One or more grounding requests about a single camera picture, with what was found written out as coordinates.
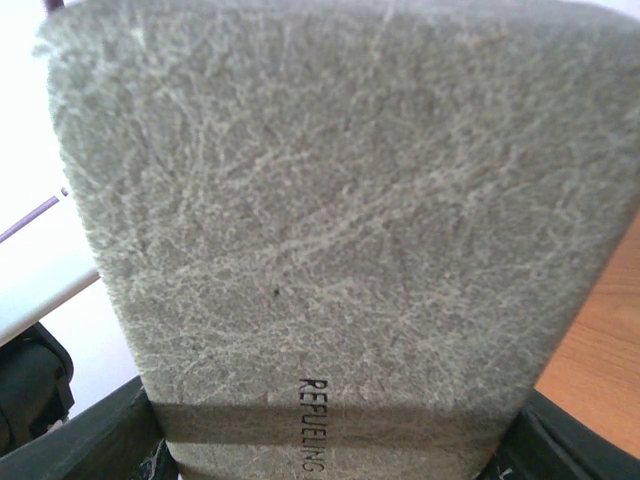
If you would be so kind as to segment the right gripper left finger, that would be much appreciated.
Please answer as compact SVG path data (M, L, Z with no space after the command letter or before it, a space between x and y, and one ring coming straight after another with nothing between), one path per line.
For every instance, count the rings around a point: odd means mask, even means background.
M3 479L171 479L173 458L136 377L1 459Z

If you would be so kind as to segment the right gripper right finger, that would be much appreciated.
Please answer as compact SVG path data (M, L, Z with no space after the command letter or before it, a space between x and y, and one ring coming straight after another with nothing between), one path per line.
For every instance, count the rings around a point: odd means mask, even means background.
M534 393L479 474L505 480L639 480L639 459Z

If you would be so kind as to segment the grey leather glasses case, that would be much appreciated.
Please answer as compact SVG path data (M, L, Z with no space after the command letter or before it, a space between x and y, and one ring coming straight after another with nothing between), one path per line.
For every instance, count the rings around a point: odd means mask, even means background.
M36 47L186 479L471 479L639 204L639 24L83 1Z

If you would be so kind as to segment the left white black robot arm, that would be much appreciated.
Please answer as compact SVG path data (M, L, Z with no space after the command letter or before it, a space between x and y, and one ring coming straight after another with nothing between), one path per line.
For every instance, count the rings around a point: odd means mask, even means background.
M41 323L68 351L75 418L135 376L59 159L46 69L32 56L41 1L1 4L1 335Z

